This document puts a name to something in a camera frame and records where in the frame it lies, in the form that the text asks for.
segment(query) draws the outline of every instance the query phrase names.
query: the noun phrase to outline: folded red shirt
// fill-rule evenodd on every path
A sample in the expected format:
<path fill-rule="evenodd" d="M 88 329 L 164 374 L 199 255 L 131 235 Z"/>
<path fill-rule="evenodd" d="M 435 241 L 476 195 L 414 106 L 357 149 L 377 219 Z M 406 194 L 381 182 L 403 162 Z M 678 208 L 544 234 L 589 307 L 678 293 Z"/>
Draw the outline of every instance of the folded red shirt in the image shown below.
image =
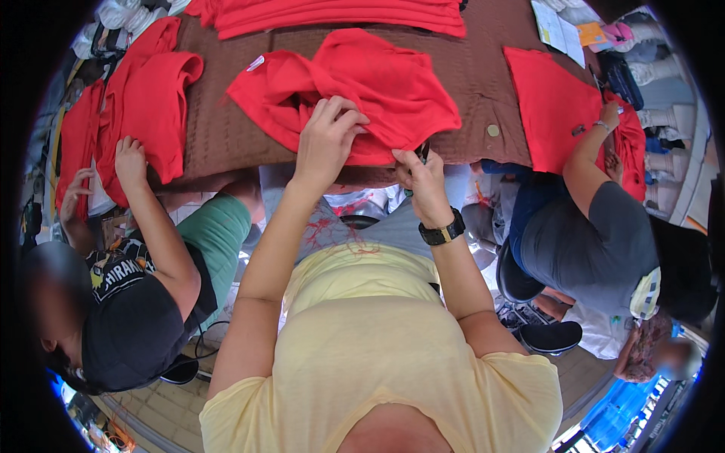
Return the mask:
<path fill-rule="evenodd" d="M 537 50 L 504 47 L 518 97 L 521 122 L 529 145 L 534 171 L 561 174 L 574 146 L 585 130 L 599 120 L 602 97 L 599 91 L 557 65 L 550 54 Z M 608 100 L 625 106 L 614 131 L 617 155 L 623 163 L 623 188 L 637 200 L 645 199 L 645 134 L 634 108 L 613 93 Z M 604 147 L 597 166 L 604 170 Z"/>
<path fill-rule="evenodd" d="M 128 48 L 106 86 L 96 169 L 106 193 L 120 206 L 128 206 L 115 170 L 121 138 L 132 136 L 144 145 L 146 160 L 162 184 L 183 174 L 184 89 L 199 79 L 204 63 L 197 54 L 173 51 L 180 24 L 178 17 L 151 24 Z"/>
<path fill-rule="evenodd" d="M 152 23 L 128 48 L 105 92 L 103 80 L 96 81 L 66 115 L 61 128 L 58 207 L 75 172 L 89 167 L 91 156 L 108 196 L 120 206 L 128 206 L 115 169 L 116 143 L 126 136 L 144 145 L 146 160 L 162 183 L 183 174 L 184 88 L 201 76 L 203 63 L 197 54 L 172 51 L 180 23 L 177 17 Z M 85 202 L 78 209 L 85 218 Z"/>
<path fill-rule="evenodd" d="M 373 22 L 462 38 L 460 0 L 191 0 L 184 12 L 214 25 L 219 39 L 270 28 L 340 22 Z"/>
<path fill-rule="evenodd" d="M 433 74 L 427 54 L 394 47 L 359 28 L 330 33 L 309 61 L 289 51 L 263 54 L 227 94 L 269 136 L 297 152 L 299 133 L 317 102 L 352 100 L 370 118 L 347 165 L 387 165 L 391 149 L 414 149 L 461 125 L 458 108 Z"/>
<path fill-rule="evenodd" d="M 94 149 L 98 146 L 98 111 L 103 101 L 103 80 L 87 86 L 73 108 L 63 117 L 60 127 L 62 156 L 60 178 L 55 191 L 55 206 L 60 211 L 63 197 L 81 168 L 91 166 Z M 88 188 L 88 180 L 83 181 Z M 75 215 L 83 220 L 88 217 L 88 196 L 78 196 Z"/>

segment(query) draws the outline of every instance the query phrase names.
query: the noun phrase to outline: watch strap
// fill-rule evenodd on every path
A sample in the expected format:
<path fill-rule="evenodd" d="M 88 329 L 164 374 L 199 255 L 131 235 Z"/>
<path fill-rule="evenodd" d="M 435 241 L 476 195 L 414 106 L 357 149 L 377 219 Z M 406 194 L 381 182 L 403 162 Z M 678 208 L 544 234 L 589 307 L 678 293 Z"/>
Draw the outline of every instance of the watch strap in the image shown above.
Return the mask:
<path fill-rule="evenodd" d="M 458 209 L 451 207 L 451 210 L 453 211 L 453 222 L 445 228 L 428 229 L 423 226 L 422 222 L 420 223 L 418 231 L 426 244 L 429 246 L 439 246 L 451 242 L 463 234 L 465 230 L 463 217 L 458 212 Z"/>

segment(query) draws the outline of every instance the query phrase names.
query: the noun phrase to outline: hand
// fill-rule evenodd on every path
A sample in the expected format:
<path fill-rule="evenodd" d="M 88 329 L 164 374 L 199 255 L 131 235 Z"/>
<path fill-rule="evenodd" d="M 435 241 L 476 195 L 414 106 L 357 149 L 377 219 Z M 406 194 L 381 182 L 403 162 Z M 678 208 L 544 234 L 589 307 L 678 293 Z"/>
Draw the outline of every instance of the hand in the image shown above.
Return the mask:
<path fill-rule="evenodd" d="M 63 204 L 60 207 L 61 224 L 68 222 L 75 217 L 75 208 L 78 206 L 79 195 L 93 195 L 93 191 L 89 188 L 82 186 L 83 181 L 92 178 L 94 175 L 93 169 L 81 168 L 75 173 L 73 181 L 68 185 L 63 196 Z"/>
<path fill-rule="evenodd" d="M 443 159 L 430 151 L 425 165 L 413 151 L 393 150 L 398 183 L 413 191 L 413 211 L 429 230 L 453 223 L 453 212 L 446 196 Z"/>
<path fill-rule="evenodd" d="M 116 143 L 116 176 L 123 191 L 147 183 L 144 147 L 131 136 Z"/>
<path fill-rule="evenodd" d="M 292 179 L 309 188 L 316 198 L 321 197 L 340 174 L 355 136 L 366 133 L 361 124 L 370 124 L 370 120 L 354 102 L 340 96 L 332 96 L 329 101 L 321 99 L 299 134 Z"/>
<path fill-rule="evenodd" d="M 614 128 L 619 126 L 619 104 L 617 101 L 612 101 L 602 106 L 599 112 L 599 119 L 602 120 L 607 126 L 609 131 L 613 131 Z"/>
<path fill-rule="evenodd" d="M 622 174 L 624 173 L 624 165 L 622 160 L 616 153 L 609 153 L 604 158 L 604 169 L 607 176 L 615 183 L 622 185 Z"/>

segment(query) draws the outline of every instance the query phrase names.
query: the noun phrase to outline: garment pile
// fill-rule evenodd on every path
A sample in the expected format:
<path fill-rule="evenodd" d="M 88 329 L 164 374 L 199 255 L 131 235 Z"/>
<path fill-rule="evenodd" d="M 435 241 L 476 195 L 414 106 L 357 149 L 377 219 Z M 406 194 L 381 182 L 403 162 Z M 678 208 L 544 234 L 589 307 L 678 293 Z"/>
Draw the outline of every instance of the garment pile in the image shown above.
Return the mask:
<path fill-rule="evenodd" d="M 550 54 L 504 47 L 518 97 L 523 131 L 534 171 L 560 175 L 583 132 L 599 120 L 602 95 L 593 86 L 557 65 Z M 613 131 L 615 152 L 623 165 L 623 188 L 636 200 L 645 199 L 645 133 L 632 105 L 609 91 L 605 100 L 623 107 Z M 605 150 L 597 166 L 604 171 Z"/>
<path fill-rule="evenodd" d="M 364 126 L 369 133 L 353 142 L 346 165 L 389 165 L 395 161 L 391 149 L 415 149 L 434 133 L 461 126 L 429 55 L 359 28 L 328 34 L 312 61 L 284 50 L 263 54 L 226 92 L 293 152 L 320 99 L 352 100 L 370 124 Z"/>
<path fill-rule="evenodd" d="M 152 23 L 131 44 L 116 71 L 83 90 L 61 126 L 62 157 L 56 192 L 60 210 L 75 173 L 96 161 L 101 184 L 111 199 L 128 207 L 116 177 L 116 143 L 126 136 L 138 139 L 146 160 L 169 183 L 183 174 L 186 144 L 184 89 L 202 75 L 202 58 L 175 52 L 181 20 L 164 17 Z M 77 216 L 86 219 L 87 197 L 78 200 Z"/>
<path fill-rule="evenodd" d="M 184 12 L 211 25 L 219 39 L 272 28 L 321 23 L 384 23 L 462 38 L 460 0 L 191 0 Z"/>

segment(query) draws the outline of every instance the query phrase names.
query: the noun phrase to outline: silver bracelet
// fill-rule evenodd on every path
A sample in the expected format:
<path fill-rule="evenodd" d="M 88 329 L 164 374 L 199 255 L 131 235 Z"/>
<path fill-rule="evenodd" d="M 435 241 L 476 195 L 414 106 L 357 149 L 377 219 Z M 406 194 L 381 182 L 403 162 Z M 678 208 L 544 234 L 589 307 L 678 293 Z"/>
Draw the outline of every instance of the silver bracelet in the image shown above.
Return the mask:
<path fill-rule="evenodd" d="M 609 126 L 607 126 L 607 123 L 604 122 L 604 121 L 602 121 L 602 120 L 596 120 L 596 121 L 594 121 L 594 124 L 592 126 L 596 126 L 596 125 L 602 126 L 604 129 L 606 129 L 607 135 L 609 135 L 612 132 L 609 129 Z"/>

